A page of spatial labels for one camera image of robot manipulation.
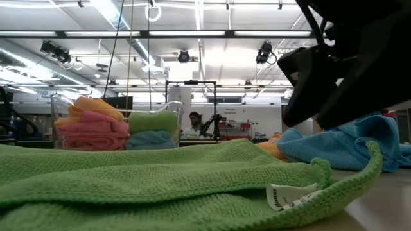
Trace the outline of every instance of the light blue towel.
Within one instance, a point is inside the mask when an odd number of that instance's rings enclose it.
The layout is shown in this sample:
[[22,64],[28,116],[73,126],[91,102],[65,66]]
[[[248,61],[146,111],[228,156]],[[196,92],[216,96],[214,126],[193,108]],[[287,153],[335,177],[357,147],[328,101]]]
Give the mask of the light blue towel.
[[159,150],[176,148],[169,131],[133,133],[126,141],[126,150]]
[[309,137],[289,129],[277,147],[292,162],[310,163],[318,157],[328,160],[333,169],[360,171],[370,159],[367,141],[380,145],[384,172],[411,166],[411,146],[399,145],[395,120],[377,113]]

